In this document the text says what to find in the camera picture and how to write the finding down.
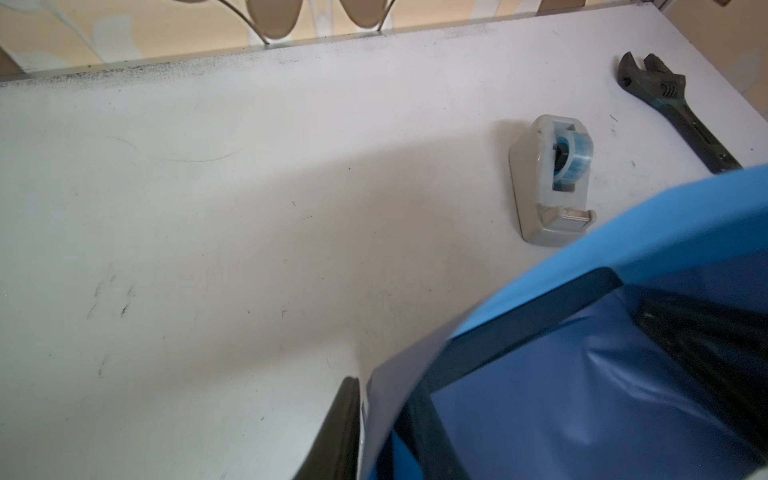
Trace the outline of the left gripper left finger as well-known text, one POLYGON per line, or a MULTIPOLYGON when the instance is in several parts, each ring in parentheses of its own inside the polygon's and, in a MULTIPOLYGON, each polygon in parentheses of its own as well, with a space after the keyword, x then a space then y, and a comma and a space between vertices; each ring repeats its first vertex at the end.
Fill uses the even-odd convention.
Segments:
POLYGON ((345 377, 296 480, 355 480, 361 433, 360 381, 345 377))

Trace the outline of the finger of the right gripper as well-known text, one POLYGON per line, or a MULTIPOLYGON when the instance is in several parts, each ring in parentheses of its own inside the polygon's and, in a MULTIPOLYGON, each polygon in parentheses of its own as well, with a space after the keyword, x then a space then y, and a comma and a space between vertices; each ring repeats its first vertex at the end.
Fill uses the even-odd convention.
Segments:
POLYGON ((767 315, 641 289, 634 323, 714 398, 721 417, 767 454, 767 315))

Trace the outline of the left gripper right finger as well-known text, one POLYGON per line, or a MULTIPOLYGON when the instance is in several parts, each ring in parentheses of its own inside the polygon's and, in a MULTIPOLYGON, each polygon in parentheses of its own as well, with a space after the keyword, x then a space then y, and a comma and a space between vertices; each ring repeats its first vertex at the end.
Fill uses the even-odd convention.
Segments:
POLYGON ((451 339, 407 398, 389 433, 391 479, 467 479, 431 394, 554 330, 621 287, 611 269, 588 272, 451 339))

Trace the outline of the black adjustable wrench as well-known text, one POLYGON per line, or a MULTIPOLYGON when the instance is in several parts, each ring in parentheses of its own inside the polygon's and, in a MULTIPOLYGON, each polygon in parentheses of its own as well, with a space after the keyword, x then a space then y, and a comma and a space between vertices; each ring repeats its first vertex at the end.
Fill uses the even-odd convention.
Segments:
POLYGON ((715 175, 741 170, 742 165, 691 110, 686 98, 686 77, 672 72, 655 54, 641 68, 631 52, 618 62, 617 82, 626 92, 659 112, 697 157, 715 175))

